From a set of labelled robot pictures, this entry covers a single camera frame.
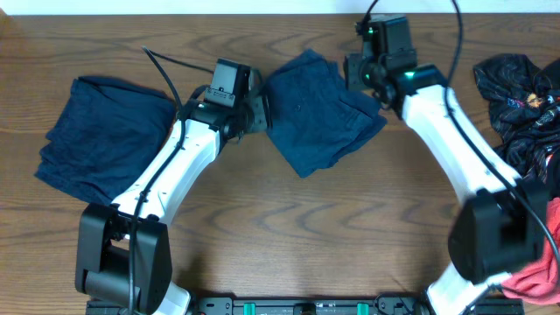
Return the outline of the navy blue denim shorts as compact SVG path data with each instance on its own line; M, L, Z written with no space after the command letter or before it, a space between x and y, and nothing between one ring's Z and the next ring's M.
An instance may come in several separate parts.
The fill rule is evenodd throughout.
M296 174L334 166L377 135L387 119L381 104L348 91L335 62L306 50L266 81L271 142Z

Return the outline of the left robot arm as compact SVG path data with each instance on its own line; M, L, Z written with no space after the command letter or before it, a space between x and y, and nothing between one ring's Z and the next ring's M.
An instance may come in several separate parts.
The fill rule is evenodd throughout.
M185 314L190 293L172 281L168 228L202 171L232 138L271 125L260 71L218 59L210 84L178 105L166 143L108 206L80 217L75 288L125 314Z

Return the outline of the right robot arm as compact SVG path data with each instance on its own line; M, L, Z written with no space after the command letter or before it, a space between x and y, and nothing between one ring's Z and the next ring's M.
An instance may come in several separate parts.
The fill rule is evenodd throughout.
M553 243L548 192L524 180L487 144L432 64L419 65L408 19L367 14L355 25L362 50L346 56L350 90L371 90L414 130L444 170L460 212L448 238L449 266L415 302L417 314L521 314L520 299L491 296Z

